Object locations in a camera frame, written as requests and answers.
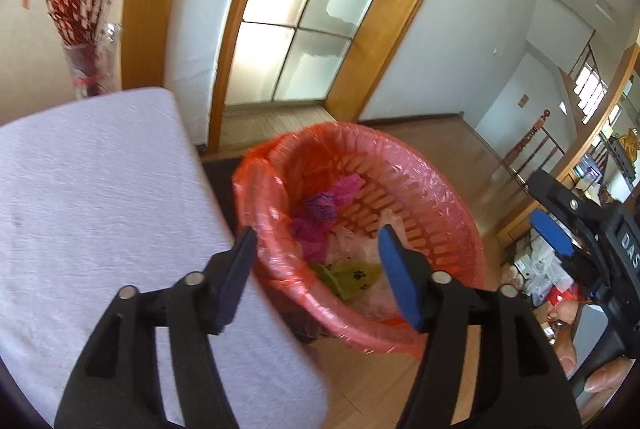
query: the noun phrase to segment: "trash basket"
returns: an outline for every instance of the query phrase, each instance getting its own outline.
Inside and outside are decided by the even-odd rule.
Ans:
[[[339,225],[374,237],[378,218],[391,209],[407,238],[436,269],[482,287],[482,244],[462,199],[418,152],[365,126],[325,122],[252,149],[234,174],[240,226],[260,242],[257,272],[265,286],[284,292],[328,332],[363,351],[421,355],[425,336],[408,325],[363,317],[341,302],[303,260],[290,233],[290,215],[306,199],[345,176],[365,185],[338,212]]]

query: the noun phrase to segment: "glass vase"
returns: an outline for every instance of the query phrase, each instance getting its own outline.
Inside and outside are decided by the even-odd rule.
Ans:
[[[114,91],[120,32],[120,25],[109,22],[98,34],[97,42],[64,45],[77,99]]]

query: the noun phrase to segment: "human hand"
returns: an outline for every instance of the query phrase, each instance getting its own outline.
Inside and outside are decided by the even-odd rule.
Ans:
[[[572,325],[575,321],[575,316],[578,313],[579,301],[567,300],[558,303],[556,306],[556,312],[558,318],[569,325]],[[567,376],[570,376],[577,362],[575,355],[574,343],[571,337],[571,326],[565,326],[560,330],[556,337],[556,344],[554,345],[556,355],[560,360],[560,365]],[[587,379],[584,385],[584,390],[587,393],[591,393],[593,396],[587,401],[587,403],[580,409],[580,418],[583,424],[591,421],[605,406],[607,400],[616,392],[620,384],[626,379],[633,361],[627,357],[619,357],[597,370],[592,376]]]

